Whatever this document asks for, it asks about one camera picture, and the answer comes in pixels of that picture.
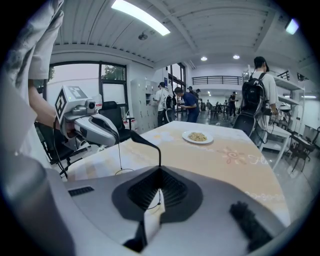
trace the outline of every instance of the fluorescent light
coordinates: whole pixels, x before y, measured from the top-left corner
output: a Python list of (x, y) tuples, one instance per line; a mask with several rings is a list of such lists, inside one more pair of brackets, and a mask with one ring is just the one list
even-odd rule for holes
[(296, 33), (297, 29), (299, 28), (298, 23), (295, 21), (295, 19), (291, 19), (290, 23), (286, 26), (285, 30), (293, 35), (294, 33)]
[(313, 95), (306, 95), (306, 96), (301, 96), (302, 98), (304, 97), (305, 99), (315, 99), (316, 98), (316, 96), (313, 96)]
[(152, 17), (150, 14), (146, 13), (144, 10), (141, 10), (140, 8), (134, 6), (131, 3), (128, 3), (123, 0), (116, 0), (114, 4), (111, 6), (111, 8), (135, 17), (136, 19), (149, 25), (154, 30), (158, 31), (163, 36), (170, 33), (170, 31), (159, 21), (157, 21), (154, 17)]

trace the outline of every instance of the white locker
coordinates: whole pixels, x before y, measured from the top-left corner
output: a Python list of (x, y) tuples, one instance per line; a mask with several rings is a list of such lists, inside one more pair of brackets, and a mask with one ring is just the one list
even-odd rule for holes
[(137, 122), (138, 133), (143, 134), (158, 126), (158, 105), (153, 100), (157, 83), (134, 79), (130, 84), (133, 117)]

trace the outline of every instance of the railing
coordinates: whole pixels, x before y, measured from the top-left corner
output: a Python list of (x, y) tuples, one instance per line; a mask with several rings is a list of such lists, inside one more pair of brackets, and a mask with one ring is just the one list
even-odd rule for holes
[(226, 84), (226, 85), (238, 85), (242, 86), (243, 80), (241, 76), (231, 75), (214, 75), (214, 76), (198, 76), (192, 77), (192, 84), (195, 85), (214, 85), (214, 84)]
[(303, 76), (302, 74), (297, 73), (297, 75), (298, 75), (298, 81), (309, 80), (308, 78), (306, 78), (306, 77)]
[(282, 74), (278, 74), (277, 77), (290, 80), (289, 71), (283, 72)]

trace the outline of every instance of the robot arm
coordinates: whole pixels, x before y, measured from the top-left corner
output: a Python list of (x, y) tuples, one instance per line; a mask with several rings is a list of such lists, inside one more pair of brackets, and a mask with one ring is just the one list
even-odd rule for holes
[[(113, 146), (119, 142), (115, 125), (107, 117), (97, 113), (96, 103), (78, 86), (63, 85), (55, 102), (55, 111), (61, 133), (68, 139), (65, 145), (80, 149), (86, 142)], [(74, 123), (76, 136), (69, 137), (67, 123)]]

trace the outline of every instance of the plate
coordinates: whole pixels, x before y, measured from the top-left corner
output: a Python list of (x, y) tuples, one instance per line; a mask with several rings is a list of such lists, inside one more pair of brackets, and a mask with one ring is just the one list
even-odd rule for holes
[[(188, 136), (190, 133), (202, 133), (204, 136), (206, 136), (206, 140), (205, 141), (195, 141), (195, 140), (189, 139)], [(191, 143), (195, 143), (195, 144), (208, 144), (214, 140), (214, 138), (209, 133), (207, 133), (205, 131), (200, 131), (200, 130), (187, 130), (182, 133), (182, 138), (184, 138), (187, 142), (191, 142)]]

